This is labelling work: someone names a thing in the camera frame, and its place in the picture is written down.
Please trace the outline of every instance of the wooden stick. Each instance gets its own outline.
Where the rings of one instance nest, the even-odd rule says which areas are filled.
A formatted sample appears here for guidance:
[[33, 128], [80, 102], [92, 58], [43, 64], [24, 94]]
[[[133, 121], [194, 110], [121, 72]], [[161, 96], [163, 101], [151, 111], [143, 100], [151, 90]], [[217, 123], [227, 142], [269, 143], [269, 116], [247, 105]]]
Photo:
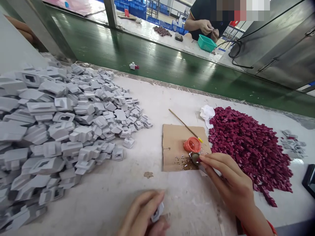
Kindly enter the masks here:
[[199, 139], [199, 141], [201, 142], [201, 143], [203, 143], [203, 141], [201, 140], [201, 138], [199, 138], [177, 115], [175, 115], [175, 113], [174, 112], [172, 112], [173, 113], [173, 115], [174, 116], [176, 116], [176, 118], [177, 119], [179, 119], [180, 120], [180, 122], [182, 122], [183, 123], [183, 125], [185, 125], [186, 126], [186, 128], [187, 129], [189, 129], [189, 131], [193, 134], [193, 135], [195, 135], [195, 137], [197, 138], [197, 139]]

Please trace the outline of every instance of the pile of gray plastic parts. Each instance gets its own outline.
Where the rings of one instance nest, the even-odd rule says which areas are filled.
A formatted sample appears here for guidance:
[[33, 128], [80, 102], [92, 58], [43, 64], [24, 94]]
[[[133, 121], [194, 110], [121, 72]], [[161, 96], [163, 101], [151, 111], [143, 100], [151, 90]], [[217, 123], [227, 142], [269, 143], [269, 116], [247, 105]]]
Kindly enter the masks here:
[[306, 146], [305, 142], [298, 141], [298, 136], [291, 133], [290, 130], [283, 130], [282, 133], [286, 136], [285, 139], [281, 139], [283, 148], [288, 150], [289, 157], [293, 159], [303, 159], [307, 155], [305, 154]]
[[1, 231], [44, 214], [95, 165], [123, 160], [114, 138], [132, 148], [131, 135], [152, 127], [113, 72], [51, 63], [0, 76]]

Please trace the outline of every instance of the teal plastic basket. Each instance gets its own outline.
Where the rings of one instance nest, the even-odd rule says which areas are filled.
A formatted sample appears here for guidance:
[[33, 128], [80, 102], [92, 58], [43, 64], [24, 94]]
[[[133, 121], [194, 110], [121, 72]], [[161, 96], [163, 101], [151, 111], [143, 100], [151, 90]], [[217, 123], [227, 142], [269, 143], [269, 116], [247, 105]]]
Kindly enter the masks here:
[[212, 52], [216, 48], [216, 43], [211, 39], [202, 34], [199, 35], [198, 45], [201, 49]]

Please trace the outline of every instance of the black device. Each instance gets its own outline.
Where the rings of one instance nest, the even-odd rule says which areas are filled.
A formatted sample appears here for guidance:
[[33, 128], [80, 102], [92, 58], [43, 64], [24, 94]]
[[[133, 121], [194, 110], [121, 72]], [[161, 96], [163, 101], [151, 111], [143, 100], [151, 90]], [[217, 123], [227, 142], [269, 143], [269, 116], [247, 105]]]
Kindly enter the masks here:
[[176, 33], [175, 34], [175, 39], [177, 40], [177, 41], [183, 41], [183, 36], [181, 36], [179, 33]]
[[308, 165], [302, 185], [315, 198], [315, 164]]

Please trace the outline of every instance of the orange plastic cap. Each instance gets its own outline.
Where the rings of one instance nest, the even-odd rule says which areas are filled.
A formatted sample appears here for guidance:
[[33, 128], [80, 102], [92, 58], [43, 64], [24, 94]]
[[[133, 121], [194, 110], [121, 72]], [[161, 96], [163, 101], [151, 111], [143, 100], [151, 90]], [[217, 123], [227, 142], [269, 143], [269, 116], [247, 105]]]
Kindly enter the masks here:
[[190, 137], [184, 142], [184, 149], [187, 152], [200, 152], [201, 143], [196, 137]]

